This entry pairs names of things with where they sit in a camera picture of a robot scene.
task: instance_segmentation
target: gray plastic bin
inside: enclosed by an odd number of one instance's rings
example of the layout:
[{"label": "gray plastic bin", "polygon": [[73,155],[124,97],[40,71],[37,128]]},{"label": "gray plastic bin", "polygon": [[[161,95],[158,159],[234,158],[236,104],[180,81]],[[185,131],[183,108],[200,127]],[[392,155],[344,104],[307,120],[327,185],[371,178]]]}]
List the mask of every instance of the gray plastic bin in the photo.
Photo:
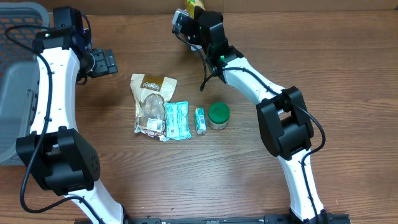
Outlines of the gray plastic bin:
[{"label": "gray plastic bin", "polygon": [[[4,30],[19,24],[49,26],[49,14],[33,2],[0,2],[0,165],[22,165],[16,139],[29,134],[39,90],[39,65],[29,51],[8,41]],[[38,29],[19,29],[11,36],[31,45]]]}]

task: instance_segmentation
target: round container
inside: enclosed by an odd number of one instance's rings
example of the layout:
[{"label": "round container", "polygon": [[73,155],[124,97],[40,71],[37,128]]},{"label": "round container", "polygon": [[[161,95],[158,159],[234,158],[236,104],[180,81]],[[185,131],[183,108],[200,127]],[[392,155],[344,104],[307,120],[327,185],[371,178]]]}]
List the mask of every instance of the round container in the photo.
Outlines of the round container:
[{"label": "round container", "polygon": [[210,127],[220,130],[226,127],[229,120],[229,108],[225,103],[217,102],[209,109]]}]

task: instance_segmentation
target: blue packet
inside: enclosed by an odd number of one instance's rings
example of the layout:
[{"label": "blue packet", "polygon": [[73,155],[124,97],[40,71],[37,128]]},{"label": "blue packet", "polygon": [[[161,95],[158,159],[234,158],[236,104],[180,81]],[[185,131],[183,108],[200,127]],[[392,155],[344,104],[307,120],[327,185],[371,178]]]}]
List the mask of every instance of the blue packet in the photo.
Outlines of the blue packet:
[{"label": "blue packet", "polygon": [[166,137],[174,140],[191,138],[187,101],[166,103]]}]

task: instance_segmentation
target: wooden table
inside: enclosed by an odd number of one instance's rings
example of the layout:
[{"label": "wooden table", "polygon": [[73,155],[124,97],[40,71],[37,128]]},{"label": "wooden table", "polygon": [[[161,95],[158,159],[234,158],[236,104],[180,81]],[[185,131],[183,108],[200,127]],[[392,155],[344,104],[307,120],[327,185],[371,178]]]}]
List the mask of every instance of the wooden table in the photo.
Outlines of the wooden table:
[{"label": "wooden table", "polygon": [[[119,73],[76,88],[79,132],[95,147],[101,180],[133,217],[250,217],[287,213],[289,191],[279,161],[260,139],[255,107],[212,79],[171,33],[171,15],[89,16],[97,47],[113,49]],[[398,219],[398,14],[275,12],[225,14],[230,44],[252,66],[285,87],[301,89],[326,131],[312,157],[318,194],[329,212],[353,223]],[[134,134],[133,73],[178,80],[172,101],[189,101],[192,139],[162,143]],[[225,102],[228,127],[194,131],[195,108]],[[313,145],[320,142],[315,131]],[[25,167],[0,169],[0,223],[72,223],[84,214],[67,202],[44,214],[19,205]],[[59,198],[33,179],[27,204]]]}]

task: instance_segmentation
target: yellow package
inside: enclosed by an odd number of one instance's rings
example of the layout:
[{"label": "yellow package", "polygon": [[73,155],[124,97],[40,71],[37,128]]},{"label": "yellow package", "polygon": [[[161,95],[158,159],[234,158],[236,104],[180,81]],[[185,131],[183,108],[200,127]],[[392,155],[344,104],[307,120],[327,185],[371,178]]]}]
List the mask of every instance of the yellow package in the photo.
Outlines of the yellow package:
[{"label": "yellow package", "polygon": [[203,4],[202,0],[185,0],[185,5],[187,6],[187,11],[193,18],[193,13],[195,12],[195,6],[201,7],[205,10],[205,5]]}]

